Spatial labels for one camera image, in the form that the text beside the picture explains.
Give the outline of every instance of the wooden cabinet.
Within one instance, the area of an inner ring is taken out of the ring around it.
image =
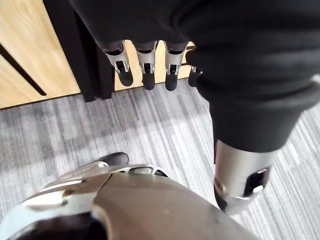
[[[83,24],[80,26],[68,0],[45,2],[46,5],[43,0],[0,0],[0,44],[46,93],[46,96],[41,96],[27,81],[23,81],[23,77],[8,62],[1,59],[0,108],[77,94],[80,93],[79,86],[88,102],[95,98],[108,98],[112,91],[143,85],[136,50],[129,40],[125,41],[125,45],[134,82],[127,87],[120,83],[117,73],[113,76],[107,57],[103,55],[103,63],[100,61],[97,64],[97,56],[92,54],[97,46],[86,27]],[[188,65],[182,66],[178,79],[187,78],[190,69]],[[154,76],[156,83],[162,83],[166,78],[165,45],[162,41],[155,53]],[[101,93],[99,96],[97,88],[108,89],[109,94],[104,93],[106,96],[102,97]]]
[[[0,43],[47,99],[80,92],[42,0],[0,0]]]
[[[45,99],[0,55],[0,109]]]

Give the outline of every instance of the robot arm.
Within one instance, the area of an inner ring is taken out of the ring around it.
[[[246,207],[301,112],[320,98],[311,79],[320,72],[320,3],[70,2],[102,47],[123,39],[195,43],[186,60],[203,71],[194,84],[210,103],[216,199],[227,213]]]

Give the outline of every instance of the black fabric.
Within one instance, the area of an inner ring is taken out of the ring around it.
[[[320,98],[320,1],[71,0],[103,49],[108,42],[193,41],[215,139],[251,152],[285,144]]]

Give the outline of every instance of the striped carpet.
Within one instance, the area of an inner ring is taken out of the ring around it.
[[[264,194],[233,218],[264,240],[320,239],[320,105],[304,113],[278,154]],[[0,111],[0,219],[57,176],[109,153],[128,153],[215,203],[208,103],[181,80],[174,92],[81,95]]]

